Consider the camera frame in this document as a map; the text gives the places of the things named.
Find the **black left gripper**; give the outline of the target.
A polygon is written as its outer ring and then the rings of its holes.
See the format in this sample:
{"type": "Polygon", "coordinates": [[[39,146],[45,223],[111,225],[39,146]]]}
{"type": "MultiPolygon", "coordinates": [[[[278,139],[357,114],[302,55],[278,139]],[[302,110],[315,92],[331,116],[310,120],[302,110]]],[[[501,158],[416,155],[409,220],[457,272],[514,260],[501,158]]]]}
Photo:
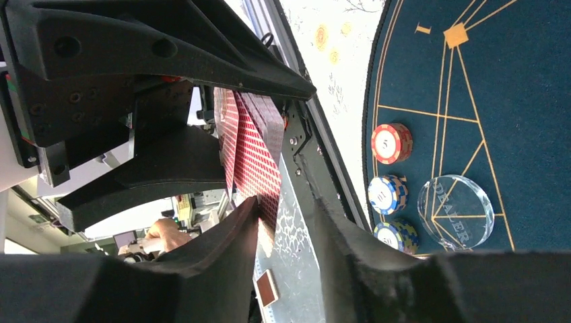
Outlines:
{"type": "Polygon", "coordinates": [[[13,70],[19,166],[39,172],[45,163],[59,185],[122,144],[136,155],[56,202],[74,232],[158,199],[225,187],[218,138],[181,129],[190,79],[300,100],[316,91],[224,1],[6,1],[4,20],[23,66],[13,70]]]}

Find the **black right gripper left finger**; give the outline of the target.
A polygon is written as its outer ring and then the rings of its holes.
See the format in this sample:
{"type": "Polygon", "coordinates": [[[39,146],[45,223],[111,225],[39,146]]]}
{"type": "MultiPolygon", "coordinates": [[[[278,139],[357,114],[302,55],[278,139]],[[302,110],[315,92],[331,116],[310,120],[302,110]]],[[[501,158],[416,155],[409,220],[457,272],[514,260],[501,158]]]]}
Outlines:
{"type": "Polygon", "coordinates": [[[151,262],[95,254],[1,257],[2,322],[248,322],[260,208],[151,262]]]}

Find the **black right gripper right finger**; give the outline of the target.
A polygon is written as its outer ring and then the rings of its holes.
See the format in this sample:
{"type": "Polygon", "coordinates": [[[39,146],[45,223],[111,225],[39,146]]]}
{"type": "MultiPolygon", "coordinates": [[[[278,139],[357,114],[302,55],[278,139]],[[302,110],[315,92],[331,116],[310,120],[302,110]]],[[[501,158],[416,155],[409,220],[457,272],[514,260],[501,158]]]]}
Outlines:
{"type": "Polygon", "coordinates": [[[425,260],[314,202],[328,322],[569,322],[570,254],[473,252],[425,260]]]}

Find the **blue yellow chip stack bottom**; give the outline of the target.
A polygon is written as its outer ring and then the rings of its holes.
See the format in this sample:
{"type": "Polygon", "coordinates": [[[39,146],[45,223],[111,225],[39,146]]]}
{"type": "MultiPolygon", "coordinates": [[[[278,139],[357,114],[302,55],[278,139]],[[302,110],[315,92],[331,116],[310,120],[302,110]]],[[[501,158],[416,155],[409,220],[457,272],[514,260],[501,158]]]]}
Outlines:
{"type": "Polygon", "coordinates": [[[374,237],[386,245],[409,255],[419,247],[419,235],[412,224],[403,218],[379,222],[373,231],[374,237]]]}

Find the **pink card deck box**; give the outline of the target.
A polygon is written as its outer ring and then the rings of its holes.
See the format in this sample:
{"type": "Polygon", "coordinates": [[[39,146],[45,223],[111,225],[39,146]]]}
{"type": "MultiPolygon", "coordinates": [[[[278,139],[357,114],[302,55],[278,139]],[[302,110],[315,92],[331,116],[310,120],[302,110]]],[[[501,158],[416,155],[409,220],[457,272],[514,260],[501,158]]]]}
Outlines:
{"type": "Polygon", "coordinates": [[[220,142],[220,158],[226,176],[226,190],[234,188],[243,198],[259,200],[261,221],[267,231],[276,229],[281,174],[279,156],[268,150],[249,108],[260,96],[240,94],[230,89],[213,90],[215,125],[220,142]]]}

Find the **red chip stack bottom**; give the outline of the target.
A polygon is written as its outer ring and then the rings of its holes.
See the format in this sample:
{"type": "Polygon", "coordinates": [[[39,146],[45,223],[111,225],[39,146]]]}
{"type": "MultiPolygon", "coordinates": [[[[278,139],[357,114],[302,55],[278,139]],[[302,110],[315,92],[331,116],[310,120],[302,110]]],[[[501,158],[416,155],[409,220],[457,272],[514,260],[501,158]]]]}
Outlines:
{"type": "Polygon", "coordinates": [[[404,162],[413,149],[411,131],[401,123],[381,124],[371,137],[372,154],[382,164],[404,162]]]}

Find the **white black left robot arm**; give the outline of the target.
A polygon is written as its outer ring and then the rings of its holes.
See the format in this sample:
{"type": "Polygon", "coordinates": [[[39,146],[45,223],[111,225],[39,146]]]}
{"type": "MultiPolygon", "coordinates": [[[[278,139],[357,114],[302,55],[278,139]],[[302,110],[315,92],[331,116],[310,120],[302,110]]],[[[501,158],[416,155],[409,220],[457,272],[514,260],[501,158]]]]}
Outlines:
{"type": "Polygon", "coordinates": [[[308,100],[224,1],[2,1],[1,105],[18,162],[58,186],[122,145],[133,159],[57,202],[82,231],[121,211],[225,184],[217,140],[187,123],[198,85],[308,100]]]}

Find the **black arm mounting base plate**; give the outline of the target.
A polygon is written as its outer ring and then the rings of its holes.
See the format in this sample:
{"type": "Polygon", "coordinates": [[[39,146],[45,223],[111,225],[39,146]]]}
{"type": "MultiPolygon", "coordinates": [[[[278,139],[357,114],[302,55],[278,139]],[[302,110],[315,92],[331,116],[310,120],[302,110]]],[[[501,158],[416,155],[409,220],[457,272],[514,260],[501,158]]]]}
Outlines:
{"type": "MultiPolygon", "coordinates": [[[[244,1],[255,33],[274,37],[272,52],[288,67],[310,79],[307,66],[295,41],[292,27],[279,1],[244,1]]],[[[289,100],[284,104],[288,125],[282,150],[289,183],[308,229],[313,227],[314,200],[323,198],[334,211],[347,215],[360,229],[370,233],[368,216],[363,212],[349,179],[333,132],[318,100],[289,100]]]]}

